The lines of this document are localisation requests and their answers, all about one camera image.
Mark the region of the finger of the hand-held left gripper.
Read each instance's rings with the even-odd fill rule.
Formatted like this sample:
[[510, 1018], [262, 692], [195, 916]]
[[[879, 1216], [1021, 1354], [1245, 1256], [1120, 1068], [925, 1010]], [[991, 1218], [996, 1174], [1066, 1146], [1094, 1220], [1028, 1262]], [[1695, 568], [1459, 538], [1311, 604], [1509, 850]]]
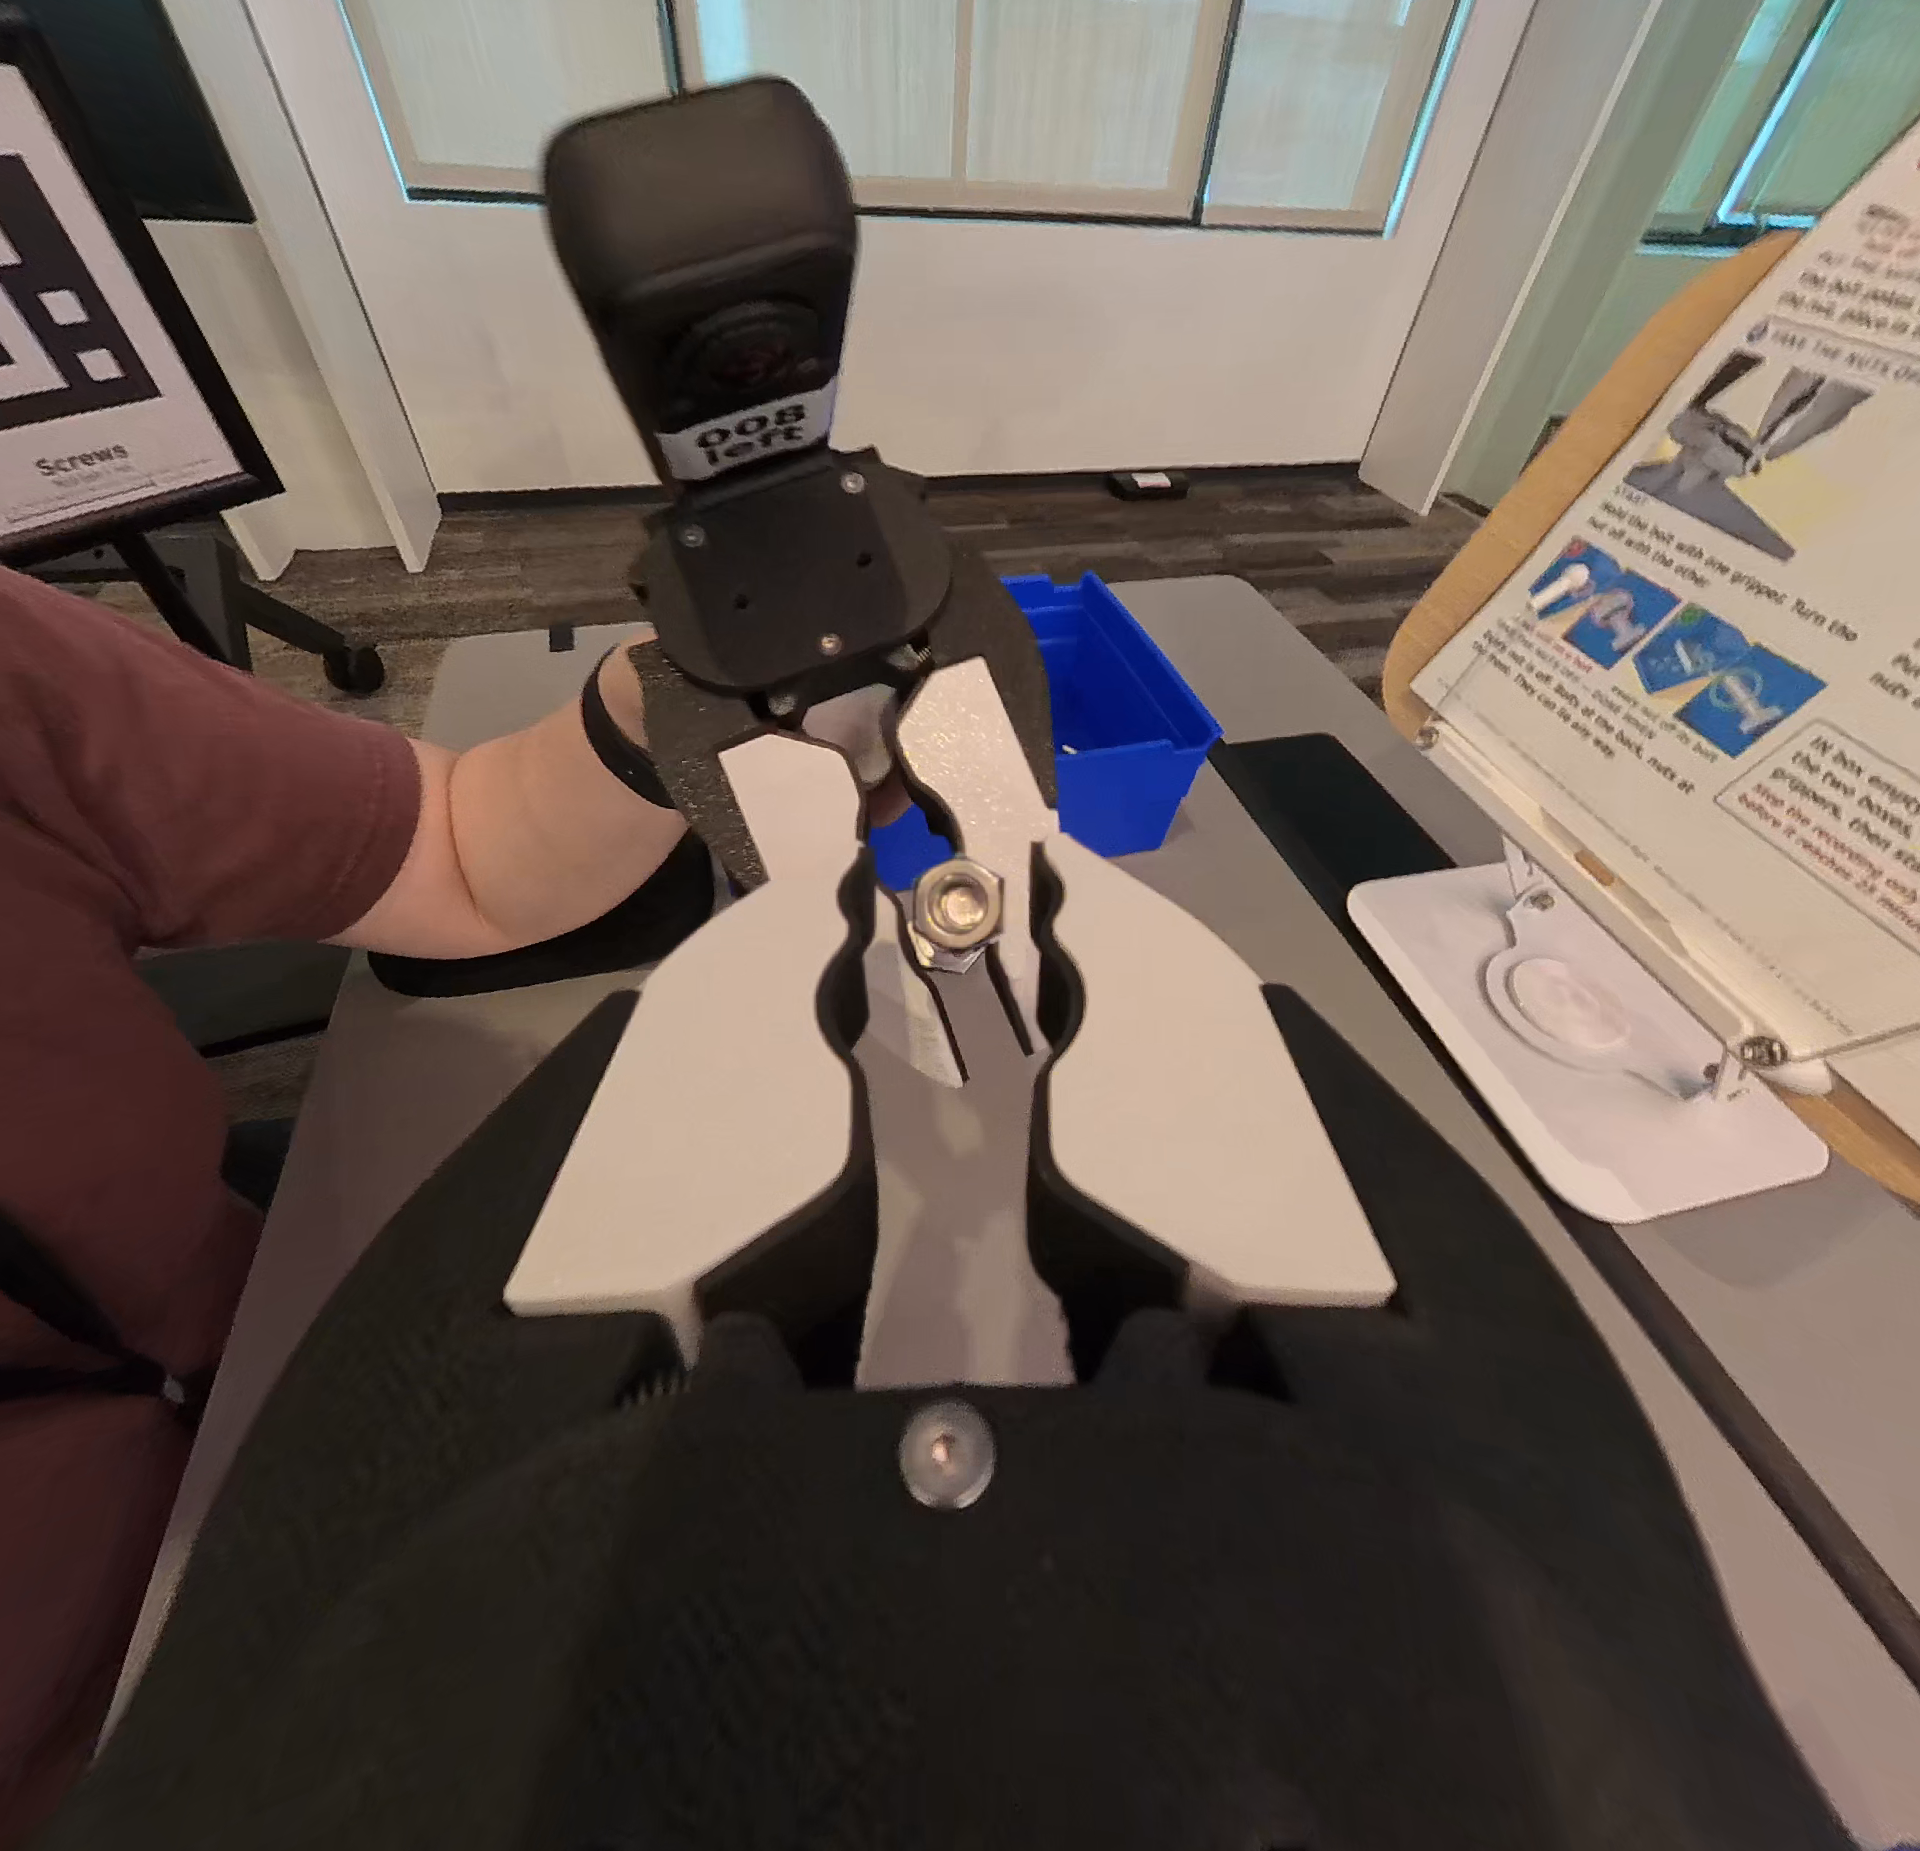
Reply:
[[895, 728], [905, 782], [942, 814], [952, 850], [998, 880], [991, 962], [1021, 1052], [1042, 1050], [1033, 860], [1057, 814], [1035, 780], [983, 660], [938, 668], [910, 696]]
[[[845, 754], [799, 734], [761, 734], [726, 750], [720, 766], [768, 882], [845, 874], [865, 842], [861, 792]], [[902, 918], [897, 898], [877, 886], [861, 1044], [955, 1092], [965, 1066], [943, 1006], [905, 946]]]

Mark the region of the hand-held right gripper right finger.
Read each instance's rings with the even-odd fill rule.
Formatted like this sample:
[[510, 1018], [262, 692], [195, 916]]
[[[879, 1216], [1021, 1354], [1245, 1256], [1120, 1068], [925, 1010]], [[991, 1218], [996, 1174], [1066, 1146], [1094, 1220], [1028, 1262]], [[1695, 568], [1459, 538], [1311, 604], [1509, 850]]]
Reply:
[[1268, 1006], [1187, 910], [1080, 844], [1029, 854], [1026, 1254], [1090, 1384], [1126, 1324], [1383, 1310], [1382, 1242]]

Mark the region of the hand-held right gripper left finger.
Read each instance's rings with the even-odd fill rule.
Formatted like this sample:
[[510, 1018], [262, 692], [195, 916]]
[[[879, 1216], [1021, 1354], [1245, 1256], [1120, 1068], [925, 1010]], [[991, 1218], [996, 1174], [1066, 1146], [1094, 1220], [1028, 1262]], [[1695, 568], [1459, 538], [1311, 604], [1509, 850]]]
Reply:
[[848, 1384], [877, 1254], [860, 844], [730, 904], [645, 978], [504, 1286], [518, 1318], [647, 1314], [683, 1362], [768, 1322]]

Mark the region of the blue plastic parts bin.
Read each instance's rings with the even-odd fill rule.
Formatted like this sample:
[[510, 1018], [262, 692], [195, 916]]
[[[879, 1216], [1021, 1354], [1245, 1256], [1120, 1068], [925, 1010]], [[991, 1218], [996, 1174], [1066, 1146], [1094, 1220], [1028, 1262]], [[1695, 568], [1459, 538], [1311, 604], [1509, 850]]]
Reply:
[[1094, 572], [1001, 586], [1043, 666], [1062, 830], [1103, 858], [1159, 850], [1222, 740], [1217, 720]]

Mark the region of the person's left forearm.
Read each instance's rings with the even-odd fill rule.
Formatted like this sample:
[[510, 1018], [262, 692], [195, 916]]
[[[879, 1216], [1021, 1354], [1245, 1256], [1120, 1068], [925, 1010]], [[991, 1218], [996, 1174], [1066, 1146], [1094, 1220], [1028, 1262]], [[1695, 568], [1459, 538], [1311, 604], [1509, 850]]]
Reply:
[[579, 704], [464, 754], [420, 740], [411, 754], [407, 852], [333, 946], [437, 960], [537, 946], [609, 914], [690, 830], [613, 774]]

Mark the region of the person's left hand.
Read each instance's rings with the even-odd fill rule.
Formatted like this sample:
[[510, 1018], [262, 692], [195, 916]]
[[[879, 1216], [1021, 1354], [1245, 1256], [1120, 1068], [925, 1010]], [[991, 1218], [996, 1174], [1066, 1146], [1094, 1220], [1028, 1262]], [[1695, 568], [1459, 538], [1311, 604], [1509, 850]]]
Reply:
[[606, 650], [579, 694], [594, 830], [621, 848], [631, 868], [645, 872], [690, 836], [647, 750], [633, 654], [650, 642], [642, 634]]

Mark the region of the large grid window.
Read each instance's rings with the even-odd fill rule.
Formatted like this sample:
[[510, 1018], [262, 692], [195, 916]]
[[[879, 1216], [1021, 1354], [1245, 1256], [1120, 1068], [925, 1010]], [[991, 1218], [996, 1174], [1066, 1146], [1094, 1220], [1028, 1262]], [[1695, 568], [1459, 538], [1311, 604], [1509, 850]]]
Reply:
[[336, 0], [409, 199], [530, 201], [554, 133], [795, 85], [860, 207], [1398, 227], [1476, 0]]

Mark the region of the black sign stand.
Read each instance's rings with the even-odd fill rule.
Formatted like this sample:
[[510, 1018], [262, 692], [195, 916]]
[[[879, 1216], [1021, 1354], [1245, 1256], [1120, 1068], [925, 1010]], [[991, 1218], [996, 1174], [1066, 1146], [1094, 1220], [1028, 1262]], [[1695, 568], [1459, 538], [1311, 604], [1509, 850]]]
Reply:
[[211, 522], [155, 534], [116, 530], [87, 544], [43, 546], [14, 564], [46, 584], [130, 584], [181, 644], [241, 672], [254, 670], [252, 634], [318, 660], [326, 684], [346, 698], [371, 698], [388, 682], [379, 650], [333, 624], [283, 604], [252, 582], [228, 532]]

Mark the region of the black framed marker sign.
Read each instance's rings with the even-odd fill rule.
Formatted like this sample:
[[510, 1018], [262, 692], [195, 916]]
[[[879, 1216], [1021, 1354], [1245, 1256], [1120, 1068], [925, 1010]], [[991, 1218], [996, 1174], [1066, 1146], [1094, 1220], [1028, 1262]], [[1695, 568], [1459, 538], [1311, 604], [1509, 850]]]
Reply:
[[27, 568], [279, 492], [46, 41], [4, 9], [4, 564]]

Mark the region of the instruction sheet on stand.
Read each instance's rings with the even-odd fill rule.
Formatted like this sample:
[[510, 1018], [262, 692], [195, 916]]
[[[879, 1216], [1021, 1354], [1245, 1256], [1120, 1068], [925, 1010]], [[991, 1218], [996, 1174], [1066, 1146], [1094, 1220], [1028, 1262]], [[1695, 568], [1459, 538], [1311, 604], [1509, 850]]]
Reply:
[[1915, 161], [1665, 305], [1387, 654], [1500, 862], [1349, 918], [1611, 1226], [1832, 1154], [1915, 1202]]

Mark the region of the large black screen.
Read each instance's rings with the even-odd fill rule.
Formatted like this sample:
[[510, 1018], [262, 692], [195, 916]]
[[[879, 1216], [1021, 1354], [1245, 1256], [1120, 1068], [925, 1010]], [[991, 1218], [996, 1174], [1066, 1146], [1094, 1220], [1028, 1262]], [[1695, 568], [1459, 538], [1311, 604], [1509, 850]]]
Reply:
[[2, 0], [46, 41], [141, 219], [250, 227], [254, 211], [162, 0]]

